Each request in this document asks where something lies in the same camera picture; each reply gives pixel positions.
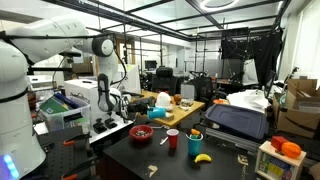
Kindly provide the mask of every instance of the black curtain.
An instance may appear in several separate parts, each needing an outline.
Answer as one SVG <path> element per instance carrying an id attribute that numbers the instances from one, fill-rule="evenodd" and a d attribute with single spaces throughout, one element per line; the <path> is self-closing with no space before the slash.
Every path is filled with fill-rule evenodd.
<path id="1" fill-rule="evenodd" d="M 283 31 L 279 30 L 249 41 L 224 37 L 221 41 L 222 59 L 254 58 L 260 86 L 265 85 L 271 70 L 276 72 L 277 59 L 282 50 L 282 34 Z"/>

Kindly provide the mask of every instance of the lamp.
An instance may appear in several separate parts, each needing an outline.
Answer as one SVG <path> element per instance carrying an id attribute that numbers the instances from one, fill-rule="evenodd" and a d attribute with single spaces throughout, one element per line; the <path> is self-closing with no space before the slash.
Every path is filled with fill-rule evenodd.
<path id="1" fill-rule="evenodd" d="M 212 1 L 212 0 L 204 0 L 200 3 L 200 7 L 203 10 L 206 11 L 219 11 L 219 10 L 223 10 L 223 9 L 228 9 L 232 6 L 234 6 L 235 4 L 237 4 L 239 2 L 239 0 L 232 0 L 231 2 L 224 4 L 224 5 L 219 5 L 219 6 L 208 6 L 207 4 Z"/>

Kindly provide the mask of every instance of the blue cup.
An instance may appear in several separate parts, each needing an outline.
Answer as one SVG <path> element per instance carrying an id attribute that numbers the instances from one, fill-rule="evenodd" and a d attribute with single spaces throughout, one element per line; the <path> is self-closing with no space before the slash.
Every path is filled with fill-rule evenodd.
<path id="1" fill-rule="evenodd" d="M 147 114 L 148 114 L 148 119 L 163 118 L 163 117 L 166 117 L 166 109 L 154 107 L 152 108 L 152 110 L 149 110 Z"/>
<path id="2" fill-rule="evenodd" d="M 197 156 L 200 154 L 200 149 L 201 149 L 201 141 L 203 138 L 203 135 L 201 134 L 200 139 L 191 139 L 187 134 L 188 138 L 188 154 L 191 156 Z"/>

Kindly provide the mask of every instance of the red cup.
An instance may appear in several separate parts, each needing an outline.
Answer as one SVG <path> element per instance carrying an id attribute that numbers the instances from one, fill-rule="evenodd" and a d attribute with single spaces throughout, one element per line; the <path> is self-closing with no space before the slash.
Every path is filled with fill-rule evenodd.
<path id="1" fill-rule="evenodd" d="M 176 129 L 169 129 L 167 131 L 170 148 L 176 148 L 177 147 L 178 134 L 179 134 L 179 131 L 176 130 Z"/>

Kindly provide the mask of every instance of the banana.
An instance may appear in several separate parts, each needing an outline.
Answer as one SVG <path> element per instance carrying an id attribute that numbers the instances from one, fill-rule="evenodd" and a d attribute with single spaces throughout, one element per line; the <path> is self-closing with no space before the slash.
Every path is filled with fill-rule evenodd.
<path id="1" fill-rule="evenodd" d="M 199 154 L 196 159 L 194 160 L 195 163 L 199 161 L 208 161 L 211 162 L 211 157 L 207 154 Z"/>

